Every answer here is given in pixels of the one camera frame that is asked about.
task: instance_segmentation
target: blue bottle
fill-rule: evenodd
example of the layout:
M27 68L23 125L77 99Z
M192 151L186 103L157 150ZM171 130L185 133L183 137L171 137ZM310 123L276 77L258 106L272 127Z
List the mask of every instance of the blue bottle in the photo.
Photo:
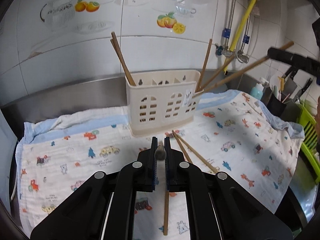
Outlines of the blue bottle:
M258 100L261 100L262 95L263 95L263 86L260 83L257 83L255 87L251 89L250 96L253 96Z

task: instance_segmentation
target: yellow gas hose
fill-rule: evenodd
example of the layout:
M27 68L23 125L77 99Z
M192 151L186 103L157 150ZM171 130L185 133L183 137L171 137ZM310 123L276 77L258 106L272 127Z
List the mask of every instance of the yellow gas hose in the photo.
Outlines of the yellow gas hose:
M247 22L247 19L252 11L252 8L254 6L254 4L256 3L257 0L250 0L250 3L249 3L249 6L247 8L247 10L245 11L245 14L242 16L242 19L241 19L241 22L240 22L240 25L238 26L238 29L236 31L236 35L233 37L233 40L232 40L232 43L231 43L231 46L230 46L230 51L234 51L236 49L236 46L237 46L237 43L238 43L238 40L240 38L240 35L242 33L242 30ZM226 66L224 68L224 73L226 73L228 69L228 66Z

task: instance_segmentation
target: white muslin blanket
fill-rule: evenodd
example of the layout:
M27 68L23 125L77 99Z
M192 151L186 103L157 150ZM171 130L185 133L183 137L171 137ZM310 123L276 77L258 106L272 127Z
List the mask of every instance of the white muslin blanket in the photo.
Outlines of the white muslin blanket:
M248 94L228 90L204 94L194 121L175 130L209 163L276 211L295 171L304 139L302 126L274 118ZM116 172L135 161L141 150L150 147L152 136L158 140L170 136L171 147L180 150L171 131L133 137L126 107L25 123L16 160L20 218L27 236L96 171ZM195 165L211 172L185 148ZM158 162L157 176L153 193L137 193L134 238L189 239L184 193L170 193L169 234L163 236L164 162Z

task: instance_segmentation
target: green dish rack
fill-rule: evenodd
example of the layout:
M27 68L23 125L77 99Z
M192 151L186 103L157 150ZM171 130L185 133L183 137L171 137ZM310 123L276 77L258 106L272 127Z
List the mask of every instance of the green dish rack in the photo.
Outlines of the green dish rack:
M303 126L305 135L305 139L301 145L301 150L313 167L316 173L316 184L318 184L320 182L320 163L314 156L315 148L317 145L317 134L315 130L316 120L305 108L304 102L302 104L299 104L299 106L301 111L300 116L297 119L297 123Z

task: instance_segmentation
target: wooden chopstick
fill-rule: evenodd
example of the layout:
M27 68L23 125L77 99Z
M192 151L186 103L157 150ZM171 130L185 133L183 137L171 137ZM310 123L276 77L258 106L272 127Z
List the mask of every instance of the wooden chopstick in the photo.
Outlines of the wooden chopstick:
M116 53L117 53L117 55L118 55L118 57L119 57L119 60L120 60L120 62L121 62L122 68L123 68L124 73L125 73L125 76L127 77L128 82L129 82L130 85L136 86L136 83L134 82L134 80L133 80L133 78L132 78L132 76L131 76L131 74L130 74L129 69L127 68L127 65L126 65L125 62L124 62L124 58L123 58L123 56L122 56L121 49L120 49L120 46L119 46L119 43L118 43L118 40L117 40L117 37L116 37L115 32L112 32L112 33L111 33L111 36L112 36L113 43L114 43L113 48L115 48L115 51L116 51Z
M172 130L172 134L173 134L173 136L175 137L175 139L177 140L177 143L179 144L180 149L182 150L182 152L183 152L184 156L186 157L187 161L193 164L192 160L190 159L188 153L187 153L186 150L184 149L182 143L181 143L180 140L179 140L179 137L178 137L177 134L174 132L174 130Z
M211 50L211 45L212 45L212 39L209 40L209 44L208 44L208 48L207 48L207 54L205 54L202 71L201 71L201 74L200 74L200 78L199 78L199 81L198 81L198 85L197 85L197 87L196 87L196 92L199 91L200 86L201 86L201 82L202 82L202 79L203 79L203 76L204 76L204 71L205 71L205 68L207 67L207 63L208 63L208 59L209 59L209 54L210 54L210 50Z
M280 47L279 49L285 50L285 49L287 49L287 48L290 48L290 47L293 46L293 45L294 45L294 42L293 42L293 41L290 41L290 42L288 42L287 44L285 44L285 45L283 45L282 47ZM267 61L268 59L269 59L269 57L268 57L268 56L265 56L265 57L263 57L263 58L255 61L255 62L253 62L252 64L250 64L249 66L245 67L244 69L239 70L239 71L236 72L236 73L233 73L232 75L230 75L230 76L228 76L228 77L220 80L219 82L215 83L213 86L208 87L207 89L203 90L202 92L194 95L192 98L196 98L196 97L202 95L203 93L206 93L206 92L208 92L208 91L210 91L210 90L212 90L212 89L214 89L214 88L217 88L217 87L219 87L219 86L222 86L222 85L225 84L225 83L230 82L231 80L233 80L233 79L241 76L242 74L244 74L244 73L247 72L248 70L250 70L250 69L252 69L252 68L260 65L261 63L263 63L263 62L265 62L265 61Z
M168 235L168 224L169 224L169 191L165 191L164 195L164 221L163 221L163 235Z
M226 62L219 69L217 69L217 71L213 74L213 76L199 89L199 91L201 91L202 89L205 89L207 85L209 85L210 82L214 80L219 75L219 73L231 63L231 61L234 60L234 58L235 58L235 55L232 55L231 57L227 58Z
M195 149L193 149L190 144L188 144L182 137L178 134L176 134L177 137L205 164L208 166L210 170L212 170L214 173L218 173L219 171L213 167L205 158L203 158Z

